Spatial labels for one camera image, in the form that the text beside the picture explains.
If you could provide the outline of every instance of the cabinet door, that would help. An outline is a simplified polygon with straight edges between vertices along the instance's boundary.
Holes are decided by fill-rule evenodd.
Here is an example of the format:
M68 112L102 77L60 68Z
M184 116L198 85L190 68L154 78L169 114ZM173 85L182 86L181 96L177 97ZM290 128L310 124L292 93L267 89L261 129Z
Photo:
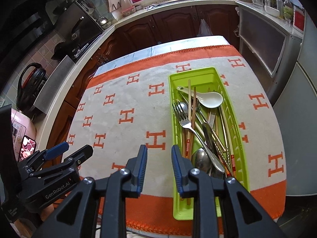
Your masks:
M229 44L239 50L240 40L234 34L239 16L235 5L211 4L196 6L199 19L204 19L215 36L223 36Z
M94 55L83 67L80 74L75 79L71 88L69 89L65 101L68 102L72 107L77 108L81 100L82 95L85 92L85 89L94 76L95 72L99 68L100 63L96 60Z
M76 109L73 108L69 103L64 101L61 104L61 108L57 113L55 122L51 129L49 140L47 142L46 148L50 149L63 141L67 140L67 135L72 124ZM56 157L53 160L47 161L43 168L50 167L52 165L57 165L61 162L62 155Z
M105 59L112 61L124 55L133 52L132 47L127 42L123 42L121 35L116 30L112 33L107 40L97 50Z
M153 18L163 43L197 36L199 20L195 6L159 12Z
M152 47L162 42L152 16L133 21L119 28L122 41L129 44L131 52Z

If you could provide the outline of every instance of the smartphone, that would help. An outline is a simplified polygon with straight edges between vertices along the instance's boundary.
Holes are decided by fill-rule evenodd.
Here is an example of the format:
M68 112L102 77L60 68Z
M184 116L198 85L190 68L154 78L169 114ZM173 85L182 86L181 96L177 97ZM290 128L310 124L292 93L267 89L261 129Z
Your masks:
M35 140L31 139L28 136L23 137L19 160L18 162L22 161L23 159L26 159L28 156L32 155L36 148L36 142Z

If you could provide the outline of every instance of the white ceramic spoon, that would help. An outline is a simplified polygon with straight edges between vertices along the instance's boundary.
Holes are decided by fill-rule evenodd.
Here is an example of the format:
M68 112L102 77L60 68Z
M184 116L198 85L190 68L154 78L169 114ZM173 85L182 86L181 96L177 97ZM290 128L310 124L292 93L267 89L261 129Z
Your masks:
M188 88L186 87L178 86L177 90L188 94ZM218 92L196 92L196 97L199 100L199 102L207 108L217 108L223 102L223 97Z

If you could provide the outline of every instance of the screw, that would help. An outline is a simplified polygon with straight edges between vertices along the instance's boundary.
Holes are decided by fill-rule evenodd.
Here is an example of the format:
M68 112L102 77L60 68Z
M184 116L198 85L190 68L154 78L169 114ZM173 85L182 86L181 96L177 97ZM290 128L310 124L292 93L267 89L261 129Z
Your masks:
M193 168L193 169L191 170L191 173L196 176L197 174L200 173L200 171L199 171L198 168Z
M130 173L130 170L129 170L129 169L122 168L122 169L120 170L120 174L122 174L122 175L127 175L128 173Z
M233 178L233 177L227 178L227 183L234 184L235 182L236 182L235 178Z
M92 177L85 177L83 181L85 184L91 184L94 179Z

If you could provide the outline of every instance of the power outlet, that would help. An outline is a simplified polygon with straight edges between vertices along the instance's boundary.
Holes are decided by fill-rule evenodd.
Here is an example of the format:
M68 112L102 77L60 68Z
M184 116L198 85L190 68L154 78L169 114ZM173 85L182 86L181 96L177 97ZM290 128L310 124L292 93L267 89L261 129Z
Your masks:
M2 107L4 104L4 98L0 97L0 107Z

